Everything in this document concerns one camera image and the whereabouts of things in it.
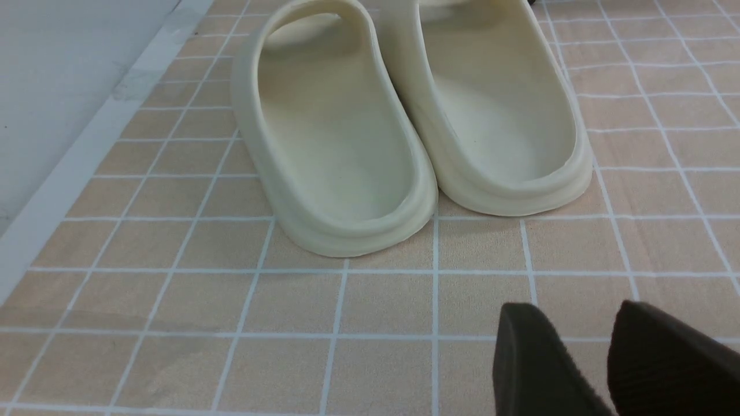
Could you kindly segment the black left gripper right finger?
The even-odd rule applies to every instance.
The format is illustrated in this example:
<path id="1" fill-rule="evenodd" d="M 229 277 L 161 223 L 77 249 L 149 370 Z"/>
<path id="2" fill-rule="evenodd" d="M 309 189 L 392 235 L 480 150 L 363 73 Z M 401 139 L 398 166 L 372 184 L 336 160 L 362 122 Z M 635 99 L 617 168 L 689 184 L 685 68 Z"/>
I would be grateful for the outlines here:
<path id="1" fill-rule="evenodd" d="M 607 358 L 619 415 L 737 415 L 739 355 L 644 301 L 621 303 Z"/>

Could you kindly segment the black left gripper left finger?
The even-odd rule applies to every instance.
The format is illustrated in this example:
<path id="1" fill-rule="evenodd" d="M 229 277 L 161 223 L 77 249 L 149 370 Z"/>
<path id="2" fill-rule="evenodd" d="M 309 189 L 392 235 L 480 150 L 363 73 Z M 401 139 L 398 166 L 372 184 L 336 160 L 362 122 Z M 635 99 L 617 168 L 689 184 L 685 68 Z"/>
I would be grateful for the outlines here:
<path id="1" fill-rule="evenodd" d="M 613 414 L 531 303 L 501 307 L 492 383 L 496 415 Z"/>

